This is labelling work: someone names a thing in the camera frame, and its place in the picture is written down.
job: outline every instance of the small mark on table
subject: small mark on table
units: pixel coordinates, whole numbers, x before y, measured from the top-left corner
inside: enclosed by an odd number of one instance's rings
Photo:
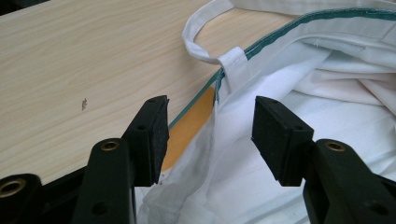
[[[82,110],[84,110],[85,108],[87,108],[87,98],[85,98],[85,99],[82,101]]]

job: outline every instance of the white woven fabric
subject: white woven fabric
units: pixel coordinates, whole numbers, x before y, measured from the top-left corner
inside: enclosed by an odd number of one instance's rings
[[[283,27],[284,34],[272,33],[274,41],[264,38],[265,46],[211,58],[193,39],[233,7],[291,14],[396,10],[391,2],[368,0],[215,0],[199,9],[183,31],[186,47],[199,60],[221,63],[225,77],[209,121],[143,199],[139,223],[309,223],[302,189],[281,188],[250,141],[257,95],[284,103],[315,129],[314,140],[343,141],[375,173],[396,179],[395,12],[305,15]],[[356,16],[320,18],[348,12]]]

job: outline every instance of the green trim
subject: green trim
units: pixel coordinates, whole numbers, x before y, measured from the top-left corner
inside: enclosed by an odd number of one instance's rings
[[[274,43],[281,36],[286,35],[290,30],[296,28],[302,23],[309,23],[316,20],[331,20],[336,18],[354,18],[363,17],[371,19],[380,19],[386,21],[396,21],[396,12],[384,9],[375,8],[344,8],[344,9],[330,9],[322,10],[305,14],[294,21],[289,22],[285,26],[273,31],[271,34],[264,36],[262,39],[255,42],[253,45],[245,49],[247,59],[250,60],[253,56],[262,51],[266,46]],[[224,70],[220,68],[215,75],[210,78],[206,85],[198,92],[192,101],[180,112],[180,114],[172,121],[169,128],[172,128],[187,111],[197,102],[197,100],[204,94],[204,92],[216,82],[215,100],[219,100],[219,89],[221,87],[221,80],[225,77]]]
[[[296,28],[300,24],[309,23],[316,20],[331,20],[337,18],[354,18],[363,17],[370,19],[380,19],[386,21],[396,21],[396,12],[387,11],[383,9],[374,8],[344,8],[344,9],[331,9],[318,12],[309,13],[289,22],[282,28],[266,35],[256,43],[245,49],[247,59],[250,60],[253,56],[262,51],[266,46],[274,43],[281,36],[287,34],[290,30]]]
[[[207,89],[218,79],[218,73],[216,73],[212,78],[207,81],[204,87],[198,92],[198,94],[189,102],[189,104],[184,107],[184,109],[177,115],[177,117],[169,124],[169,129],[171,129],[183,116],[190,110],[190,108],[195,105],[198,99],[207,91]]]

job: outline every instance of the fabric handle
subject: fabric handle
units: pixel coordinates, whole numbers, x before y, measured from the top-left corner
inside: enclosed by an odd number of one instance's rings
[[[342,7],[373,7],[396,10],[394,3],[384,0],[213,0],[192,14],[183,29],[182,37],[191,56],[206,63],[221,64],[226,77],[237,76],[237,74],[233,73],[232,67],[248,68],[246,65],[242,65],[248,61],[244,51],[239,47],[235,47],[220,57],[211,57],[203,47],[194,43],[194,38],[207,22],[234,7],[292,15],[302,15],[316,10]]]

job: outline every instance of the brass grommet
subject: brass grommet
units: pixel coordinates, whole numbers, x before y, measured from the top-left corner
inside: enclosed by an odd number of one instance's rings
[[[0,186],[0,198],[6,198],[20,192],[26,186],[22,178],[8,181]]]
[[[345,151],[346,150],[346,148],[343,145],[340,145],[340,144],[338,144],[336,142],[326,142],[324,145],[328,149],[333,150],[333,151],[341,152],[341,151]]]
[[[120,146],[120,143],[110,141],[110,142],[103,143],[100,148],[103,151],[111,151],[111,150],[117,149],[119,146]]]

